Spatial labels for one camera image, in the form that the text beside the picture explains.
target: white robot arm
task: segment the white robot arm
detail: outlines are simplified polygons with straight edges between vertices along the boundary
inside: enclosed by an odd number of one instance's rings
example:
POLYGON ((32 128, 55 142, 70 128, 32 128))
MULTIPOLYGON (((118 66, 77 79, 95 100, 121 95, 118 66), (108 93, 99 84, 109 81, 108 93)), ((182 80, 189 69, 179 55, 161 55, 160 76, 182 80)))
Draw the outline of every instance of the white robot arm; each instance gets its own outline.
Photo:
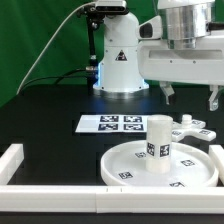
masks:
POLYGON ((167 103, 172 82, 205 84, 218 108, 224 86, 224 29, 215 24, 215 0, 159 0, 159 16, 138 29, 138 65, 143 78, 158 80, 167 103))

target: white cylinder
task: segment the white cylinder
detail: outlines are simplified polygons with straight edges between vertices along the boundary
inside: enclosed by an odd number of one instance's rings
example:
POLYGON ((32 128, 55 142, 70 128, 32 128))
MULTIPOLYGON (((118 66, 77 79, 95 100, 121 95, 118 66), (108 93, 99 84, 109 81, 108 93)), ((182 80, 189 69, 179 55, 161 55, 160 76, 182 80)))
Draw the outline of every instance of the white cylinder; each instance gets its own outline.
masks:
POLYGON ((170 171, 172 127, 172 117, 148 117, 146 169, 151 173, 161 174, 170 171))
POLYGON ((182 128, 191 128, 192 116, 189 114, 184 114, 182 117, 182 128))

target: white plastic part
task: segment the white plastic part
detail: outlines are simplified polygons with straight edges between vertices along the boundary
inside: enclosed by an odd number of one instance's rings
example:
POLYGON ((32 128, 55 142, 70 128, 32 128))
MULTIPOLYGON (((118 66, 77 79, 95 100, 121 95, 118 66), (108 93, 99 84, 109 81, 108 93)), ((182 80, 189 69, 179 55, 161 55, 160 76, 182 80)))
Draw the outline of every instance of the white plastic part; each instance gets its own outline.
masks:
POLYGON ((24 159, 23 145, 12 144, 0 158, 0 185, 6 185, 24 159))
POLYGON ((174 122, 172 131, 172 141, 179 142, 186 136, 212 141, 216 138, 216 133, 207 129, 203 129, 206 123, 199 120, 192 120, 192 116, 184 114, 181 124, 174 122))
POLYGON ((182 117, 182 128, 191 128, 192 116, 189 114, 184 114, 182 117))
POLYGON ((203 151, 172 143, 170 172, 146 170, 146 141, 133 141, 108 150, 101 159, 101 176, 109 186, 214 187, 218 171, 203 151))
POLYGON ((149 21, 141 24, 137 29, 136 29, 136 36, 139 40, 141 39, 159 39, 161 38, 163 35, 163 27, 162 27, 162 19, 160 16, 156 16, 152 19, 150 19, 149 21), (151 24, 152 26, 152 37, 151 38, 142 38, 140 35, 140 29, 142 26, 145 26, 146 24, 151 24))
POLYGON ((137 62, 137 18, 125 16, 105 18, 104 58, 99 65, 96 91, 105 93, 133 93, 148 89, 139 74, 137 62))
POLYGON ((3 212, 224 214, 224 188, 1 186, 3 212))
POLYGON ((224 184, 224 150, 221 145, 210 145, 209 156, 219 170, 219 178, 224 184))
POLYGON ((147 121, 146 170, 151 173, 167 173, 171 164, 173 118, 152 115, 147 121))
POLYGON ((215 0, 159 0, 158 9, 177 8, 188 5, 198 5, 215 2, 215 0))

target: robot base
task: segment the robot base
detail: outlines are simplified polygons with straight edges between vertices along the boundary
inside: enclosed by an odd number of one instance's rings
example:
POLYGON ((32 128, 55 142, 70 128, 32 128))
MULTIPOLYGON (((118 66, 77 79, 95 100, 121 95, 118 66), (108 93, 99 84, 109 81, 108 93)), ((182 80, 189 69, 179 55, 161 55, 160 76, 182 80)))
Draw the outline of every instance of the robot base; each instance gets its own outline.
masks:
POLYGON ((93 93, 97 96, 102 96, 105 98, 111 98, 111 99, 133 99, 137 97, 142 97, 142 96, 148 96, 149 95, 149 88, 148 85, 146 84, 146 88, 138 90, 138 91, 133 91, 133 92, 110 92, 110 91, 105 91, 103 89, 99 88, 93 88, 93 93))

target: green backdrop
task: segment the green backdrop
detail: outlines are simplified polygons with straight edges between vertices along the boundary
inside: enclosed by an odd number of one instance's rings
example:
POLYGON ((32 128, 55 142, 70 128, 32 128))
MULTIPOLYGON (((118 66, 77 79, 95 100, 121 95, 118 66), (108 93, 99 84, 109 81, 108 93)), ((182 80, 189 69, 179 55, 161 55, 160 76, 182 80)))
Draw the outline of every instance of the green backdrop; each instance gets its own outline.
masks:
MULTIPOLYGON (((84 0, 0 0, 0 106, 10 100, 49 38, 84 0)), ((140 23, 154 16, 152 0, 128 0, 140 23)), ((216 20, 224 21, 224 0, 216 0, 216 20)), ((99 59, 103 28, 95 33, 99 59)), ((85 18, 73 17, 50 46, 30 78, 61 75, 88 63, 85 18)))

